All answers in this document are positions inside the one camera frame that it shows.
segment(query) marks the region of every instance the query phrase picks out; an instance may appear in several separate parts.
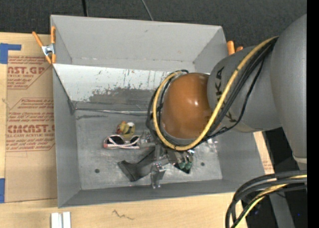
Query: cable bundle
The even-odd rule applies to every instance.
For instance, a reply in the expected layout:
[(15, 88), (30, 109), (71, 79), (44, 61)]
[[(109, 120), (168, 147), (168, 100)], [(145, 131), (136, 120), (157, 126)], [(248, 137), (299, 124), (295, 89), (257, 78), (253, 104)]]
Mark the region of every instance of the cable bundle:
[[(265, 196), (273, 193), (296, 191), (307, 188), (307, 171), (289, 171), (270, 174), (252, 179), (243, 184), (235, 193), (232, 203), (227, 209), (225, 216), (225, 227), (236, 228), (249, 212)], [(257, 196), (250, 200), (254, 192), (261, 191)], [(236, 217), (236, 204), (239, 201), (247, 201), (248, 205), (244, 208), (239, 217)]]
[[(230, 77), (214, 111), (212, 112), (212, 115), (208, 121), (208, 123), (206, 124), (204, 130), (202, 131), (202, 133), (190, 144), (186, 145), (186, 146), (178, 146), (176, 145), (174, 142), (170, 142), (168, 141), (165, 136), (163, 135), (162, 131), (160, 130), (160, 126), (159, 126), (159, 118), (158, 118), (158, 112), (161, 109), (161, 102), (162, 102), (162, 96), (160, 98), (160, 104), (158, 106), (158, 99), (160, 97), (160, 93), (164, 92), (169, 83), (172, 81), (172, 79), (174, 79), (176, 76), (181, 75), (182, 73), (187, 73), (188, 71), (185, 70), (179, 70), (176, 72), (171, 73), (167, 78), (164, 79), (164, 81), (159, 85), (159, 87), (156, 89), (156, 91), (154, 92), (154, 95), (151, 98), (150, 101), (150, 105), (149, 105), (149, 109), (148, 109), (148, 118), (147, 118), (147, 127), (150, 129), (152, 136), (154, 138), (156, 138), (159, 142), (163, 143), (166, 147), (169, 147), (171, 149), (174, 149), (176, 151), (187, 151), (189, 149), (193, 149), (195, 148), (197, 145), (206, 142), (207, 140), (220, 135), (230, 129), (232, 129), (234, 126), (236, 126), (239, 121), (241, 120), (244, 111), (245, 111), (245, 107), (249, 98), (250, 93), (252, 92), (252, 89), (257, 81), (257, 78), (261, 72), (262, 66), (263, 66), (263, 62), (264, 59), (266, 58), (266, 56), (270, 53), (270, 51), (272, 50), (272, 48), (274, 47), (274, 44), (276, 43), (278, 37), (272, 37), (270, 39), (267, 39), (265, 41), (263, 41), (262, 43), (260, 43), (259, 45), (257, 45), (255, 48), (253, 48), (240, 62), (240, 64), (237, 66), (236, 70), (233, 72), (232, 76)], [(261, 63), (260, 68), (253, 80), (253, 83), (251, 84), (251, 87), (246, 95), (245, 101), (244, 101), (244, 105), (242, 107), (242, 111), (240, 114), (240, 117), (238, 119), (238, 121), (235, 123), (235, 125), (226, 128), (223, 127), (222, 129), (220, 129), (219, 131), (215, 132), (215, 134), (208, 136), (208, 132), (214, 132), (217, 129), (217, 126), (220, 124), (220, 122), (222, 121), (222, 119), (224, 118), (224, 116), (227, 114), (230, 106), (232, 105), (232, 103), (234, 102), (236, 96), (238, 95), (239, 91), (242, 89), (244, 83), (247, 81), (247, 78), (249, 77), (249, 75), (252, 73), (252, 71), (257, 67), (257, 65)], [(233, 84), (235, 84), (235, 79), (239, 78), (238, 82), (236, 83), (236, 85), (234, 86)], [(224, 105), (224, 100), (226, 99), (228, 93), (230, 93), (229, 98), (226, 102), (226, 104)], [(154, 127), (155, 127), (155, 131), (152, 129), (152, 125), (151, 122), (153, 121)]]

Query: metal bracket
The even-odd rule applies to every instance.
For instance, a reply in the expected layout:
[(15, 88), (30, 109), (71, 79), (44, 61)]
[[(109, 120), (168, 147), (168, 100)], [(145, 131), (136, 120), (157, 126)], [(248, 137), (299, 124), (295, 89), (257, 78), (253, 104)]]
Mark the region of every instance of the metal bracket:
[(50, 45), (47, 46), (42, 46), (42, 51), (43, 53), (47, 56), (50, 52), (52, 52), (53, 54), (55, 54), (55, 44), (51, 43)]
[(160, 188), (160, 180), (163, 179), (166, 169), (162, 166), (161, 162), (152, 164), (151, 167), (151, 182), (154, 189)]

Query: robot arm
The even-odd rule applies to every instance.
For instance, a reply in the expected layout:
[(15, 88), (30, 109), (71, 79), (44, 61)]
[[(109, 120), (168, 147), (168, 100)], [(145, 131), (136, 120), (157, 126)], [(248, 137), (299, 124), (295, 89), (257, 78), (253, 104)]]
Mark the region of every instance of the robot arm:
[(304, 15), (279, 37), (224, 58), (209, 76), (171, 74), (153, 102), (159, 141), (176, 151), (187, 151), (229, 129), (254, 132), (283, 127), (295, 160), (305, 169), (306, 44)]

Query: gray metal bin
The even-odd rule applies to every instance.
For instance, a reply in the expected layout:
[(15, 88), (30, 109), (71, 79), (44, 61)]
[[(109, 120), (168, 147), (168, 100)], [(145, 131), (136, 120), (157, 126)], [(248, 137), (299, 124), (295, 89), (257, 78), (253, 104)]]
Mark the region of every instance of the gray metal bin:
[(60, 15), (51, 25), (59, 207), (233, 192), (264, 174), (251, 133), (198, 147), (190, 174), (168, 164), (156, 190), (148, 176), (130, 182), (117, 166), (144, 150), (103, 149), (122, 120), (143, 132), (151, 95), (170, 72), (210, 73), (228, 55), (220, 26)]

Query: yellow cable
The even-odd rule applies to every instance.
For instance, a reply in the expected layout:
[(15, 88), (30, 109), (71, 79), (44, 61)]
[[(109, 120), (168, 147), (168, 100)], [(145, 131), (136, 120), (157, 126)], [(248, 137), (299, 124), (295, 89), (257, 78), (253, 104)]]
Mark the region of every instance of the yellow cable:
[(212, 126), (213, 122), (215, 121), (217, 115), (218, 115), (218, 112), (219, 110), (221, 109), (223, 103), (224, 103), (224, 100), (230, 90), (230, 87), (231, 85), (233, 84), (233, 82), (235, 81), (235, 78), (237, 77), (238, 75), (238, 72), (243, 68), (243, 66), (249, 61), (249, 59), (258, 51), (260, 50), (262, 47), (264, 47), (267, 43), (269, 43), (271, 40), (273, 40), (275, 37), (272, 37), (272, 38), (269, 38), (265, 41), (263, 41), (262, 43), (260, 43), (259, 45), (257, 45), (255, 48), (253, 48), (244, 58), (243, 60), (240, 62), (240, 64), (237, 66), (236, 70), (233, 72), (232, 76), (230, 77), (226, 87), (225, 87), (225, 90), (223, 92), (223, 94), (221, 95), (208, 123), (206, 124), (204, 130), (202, 131), (202, 133), (193, 141), (191, 142), (190, 144), (186, 145), (186, 146), (177, 146), (177, 145), (174, 145), (172, 144), (171, 142), (169, 142), (164, 136), (163, 134), (161, 133), (160, 131), (160, 128), (159, 128), (159, 125), (158, 125), (158, 121), (157, 121), (157, 112), (156, 112), (156, 108), (157, 108), (157, 102), (158, 102), (158, 99), (159, 99), (159, 94), (160, 94), (160, 91), (162, 90), (162, 88), (164, 87), (164, 85), (166, 84), (166, 82), (168, 80), (170, 80), (171, 78), (173, 78), (174, 76), (176, 76), (177, 74), (180, 74), (182, 72), (176, 72), (175, 74), (171, 74), (169, 75), (167, 78), (165, 78), (165, 80), (160, 84), (156, 94), (155, 94), (155, 97), (154, 97), (154, 102), (153, 102), (153, 122), (154, 122), (154, 127), (155, 127), (155, 130), (160, 138), (160, 140), (166, 145), (168, 146), (169, 148), (171, 149), (175, 149), (177, 151), (187, 151), (189, 149), (192, 149), (194, 148), (203, 138), (204, 136), (207, 134), (207, 132), (209, 131), (210, 127)]
[[(293, 176), (293, 177), (289, 177), (289, 178), (290, 179), (298, 179), (298, 178), (306, 178), (306, 177), (307, 177), (307, 175), (298, 175), (298, 176)], [(271, 187), (266, 188), (262, 192), (260, 192), (254, 199), (251, 200), (251, 202), (252, 202), (251, 206), (247, 209), (247, 211), (245, 212), (243, 217), (239, 220), (239, 222), (235, 226), (233, 226), (232, 228), (236, 228), (239, 226), (239, 224), (248, 215), (248, 213), (257, 205), (258, 202), (260, 202), (265, 197), (263, 195), (274, 192), (274, 191), (276, 191), (276, 190), (278, 190), (286, 185), (288, 185), (288, 184), (271, 186)]]

